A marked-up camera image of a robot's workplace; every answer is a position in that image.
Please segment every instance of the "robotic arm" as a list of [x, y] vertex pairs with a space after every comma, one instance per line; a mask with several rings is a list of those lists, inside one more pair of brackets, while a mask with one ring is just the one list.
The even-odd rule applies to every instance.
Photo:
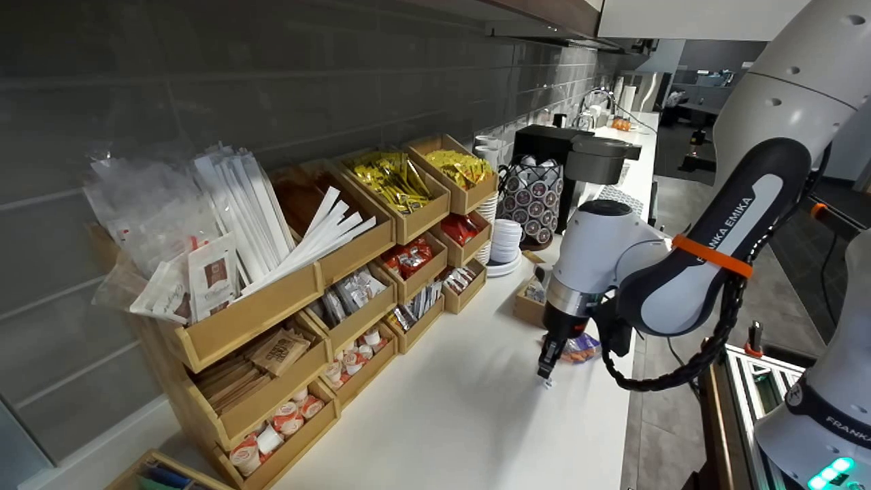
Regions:
[[[618, 202], [588, 202], [571, 216], [547, 289], [541, 379], [549, 379], [565, 338], [588, 319], [595, 319], [603, 346], [622, 355], [630, 327], [662, 338], [682, 334], [697, 329], [722, 296], [722, 327], [712, 338], [727, 338], [749, 281], [745, 265], [802, 198], [837, 129], [871, 97], [869, 22], [871, 0], [810, 0], [762, 52], [716, 120], [716, 197], [686, 238], [658, 235]], [[860, 300], [871, 285], [871, 235], [858, 238], [850, 251], [850, 273], [860, 278], [852, 281], [841, 314], [837, 338], [845, 340], [836, 338], [796, 385], [806, 400], [821, 400], [837, 416], [824, 424], [818, 402], [810, 402], [817, 416], [780, 408], [756, 435], [796, 481], [810, 481], [837, 453], [858, 454], [860, 468], [871, 468], [871, 391], [855, 387], [871, 379], [871, 334], [863, 333], [871, 314], [869, 300]], [[629, 389], [662, 389], [689, 382], [689, 372], [618, 382]]]

